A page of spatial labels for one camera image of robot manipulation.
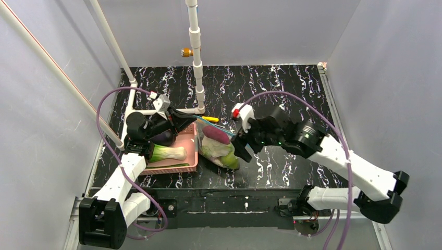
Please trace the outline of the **clear zip top bag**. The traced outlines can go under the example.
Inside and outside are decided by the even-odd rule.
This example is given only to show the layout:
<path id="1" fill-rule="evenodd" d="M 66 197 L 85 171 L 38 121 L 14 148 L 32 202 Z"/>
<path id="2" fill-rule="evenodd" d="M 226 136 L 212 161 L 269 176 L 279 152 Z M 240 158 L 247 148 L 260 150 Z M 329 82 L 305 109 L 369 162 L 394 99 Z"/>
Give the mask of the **clear zip top bag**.
<path id="1" fill-rule="evenodd" d="M 239 159 L 235 156 L 235 148 L 230 141 L 232 134 L 199 116 L 195 124 L 199 154 L 219 167 L 239 169 Z"/>

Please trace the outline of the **red sweet potato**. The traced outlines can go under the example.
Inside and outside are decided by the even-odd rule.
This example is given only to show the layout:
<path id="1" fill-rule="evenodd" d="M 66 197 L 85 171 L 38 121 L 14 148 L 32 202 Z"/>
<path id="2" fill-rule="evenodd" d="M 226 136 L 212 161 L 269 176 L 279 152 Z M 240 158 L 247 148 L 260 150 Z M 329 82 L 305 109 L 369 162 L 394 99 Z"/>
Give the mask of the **red sweet potato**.
<path id="1" fill-rule="evenodd" d="M 202 129 L 202 132 L 209 139 L 218 141 L 225 145 L 230 144 L 229 136 L 221 129 L 215 128 L 213 126 L 206 126 Z"/>

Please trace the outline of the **green pear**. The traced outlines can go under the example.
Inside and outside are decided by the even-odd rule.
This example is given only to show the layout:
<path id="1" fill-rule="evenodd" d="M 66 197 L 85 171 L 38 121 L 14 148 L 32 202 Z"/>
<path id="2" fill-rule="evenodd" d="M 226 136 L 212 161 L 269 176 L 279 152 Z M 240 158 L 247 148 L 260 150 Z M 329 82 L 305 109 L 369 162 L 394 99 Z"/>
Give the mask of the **green pear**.
<path id="1" fill-rule="evenodd" d="M 230 152 L 226 156 L 222 156 L 220 158 L 220 162 L 222 166 L 228 169 L 237 170 L 240 168 L 239 160 L 237 156 L 235 156 L 234 151 Z"/>

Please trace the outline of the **white green cabbage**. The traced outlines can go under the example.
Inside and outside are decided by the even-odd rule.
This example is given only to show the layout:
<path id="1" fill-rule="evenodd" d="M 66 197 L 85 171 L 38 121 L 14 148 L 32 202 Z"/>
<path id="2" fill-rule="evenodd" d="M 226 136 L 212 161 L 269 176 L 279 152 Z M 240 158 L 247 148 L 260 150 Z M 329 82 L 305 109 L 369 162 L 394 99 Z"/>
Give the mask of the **white green cabbage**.
<path id="1" fill-rule="evenodd" d="M 231 151 L 232 146 L 230 144 L 225 145 L 218 141 L 204 137 L 201 143 L 200 154 L 207 159 L 220 161 L 222 156 L 228 155 Z"/>

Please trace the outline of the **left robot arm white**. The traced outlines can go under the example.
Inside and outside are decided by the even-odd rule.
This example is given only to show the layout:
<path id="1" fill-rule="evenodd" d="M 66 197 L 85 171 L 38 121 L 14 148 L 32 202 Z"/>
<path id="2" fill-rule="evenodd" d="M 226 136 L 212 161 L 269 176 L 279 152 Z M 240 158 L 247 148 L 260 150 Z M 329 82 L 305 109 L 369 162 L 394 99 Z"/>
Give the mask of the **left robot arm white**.
<path id="1" fill-rule="evenodd" d="M 119 166 L 92 198 L 85 197 L 80 202 L 80 244 L 119 249 L 128 227 L 150 205 L 163 212 L 158 202 L 135 181 L 153 155 L 151 138 L 167 131 L 177 135 L 195 121 L 196 117 L 174 108 L 150 117 L 135 111 L 127 117 L 124 154 L 117 157 Z"/>

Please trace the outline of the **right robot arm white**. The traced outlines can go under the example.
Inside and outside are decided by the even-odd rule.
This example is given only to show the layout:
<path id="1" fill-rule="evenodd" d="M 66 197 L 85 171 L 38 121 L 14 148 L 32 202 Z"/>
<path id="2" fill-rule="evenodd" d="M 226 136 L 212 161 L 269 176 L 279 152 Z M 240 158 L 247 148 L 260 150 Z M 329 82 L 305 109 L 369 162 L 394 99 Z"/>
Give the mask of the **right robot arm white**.
<path id="1" fill-rule="evenodd" d="M 325 209 L 361 213 L 371 221 L 390 223 L 402 205 L 401 194 L 409 182 L 403 171 L 390 172 L 377 167 L 344 147 L 332 135 L 309 120 L 293 122 L 280 108 L 256 117 L 250 105 L 236 104 L 231 111 L 241 128 L 231 139 L 235 155 L 247 162 L 251 153 L 266 146 L 279 146 L 287 153 L 327 167 L 347 179 L 347 188 L 306 185 L 297 198 L 278 206 L 283 215 L 311 215 Z"/>

